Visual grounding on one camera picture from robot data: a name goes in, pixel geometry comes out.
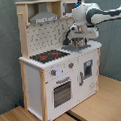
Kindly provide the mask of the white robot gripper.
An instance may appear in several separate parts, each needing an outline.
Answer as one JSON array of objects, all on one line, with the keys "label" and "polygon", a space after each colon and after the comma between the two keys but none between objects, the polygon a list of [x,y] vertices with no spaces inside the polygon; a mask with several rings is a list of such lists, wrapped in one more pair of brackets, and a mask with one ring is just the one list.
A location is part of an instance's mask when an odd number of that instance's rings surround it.
[{"label": "white robot gripper", "polygon": [[74,32],[89,33],[94,30],[94,27],[88,27],[87,25],[76,26],[75,23],[70,27],[70,30]]}]

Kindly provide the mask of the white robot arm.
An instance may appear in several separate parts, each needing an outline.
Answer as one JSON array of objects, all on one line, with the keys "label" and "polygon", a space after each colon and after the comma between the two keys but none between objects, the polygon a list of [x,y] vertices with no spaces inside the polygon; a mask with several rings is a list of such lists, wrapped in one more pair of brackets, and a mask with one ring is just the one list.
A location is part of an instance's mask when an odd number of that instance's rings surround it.
[{"label": "white robot arm", "polygon": [[72,9],[75,26],[90,24],[96,25],[106,21],[118,20],[121,18],[121,6],[115,10],[103,11],[96,3],[80,3],[77,2]]}]

